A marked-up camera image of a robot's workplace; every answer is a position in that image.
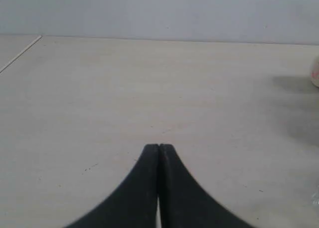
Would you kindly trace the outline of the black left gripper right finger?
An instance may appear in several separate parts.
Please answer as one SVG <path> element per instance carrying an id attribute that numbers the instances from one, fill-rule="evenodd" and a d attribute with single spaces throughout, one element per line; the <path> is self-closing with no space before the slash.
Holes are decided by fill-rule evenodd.
<path id="1" fill-rule="evenodd" d="M 159 210 L 163 228 L 251 228 L 192 177 L 171 144 L 159 145 Z"/>

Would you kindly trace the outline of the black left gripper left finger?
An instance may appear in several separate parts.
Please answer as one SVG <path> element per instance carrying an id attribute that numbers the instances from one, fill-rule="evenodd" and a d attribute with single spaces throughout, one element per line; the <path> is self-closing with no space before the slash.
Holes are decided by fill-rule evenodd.
<path id="1" fill-rule="evenodd" d="M 147 144 L 126 178 L 69 228 L 155 228 L 159 145 Z"/>

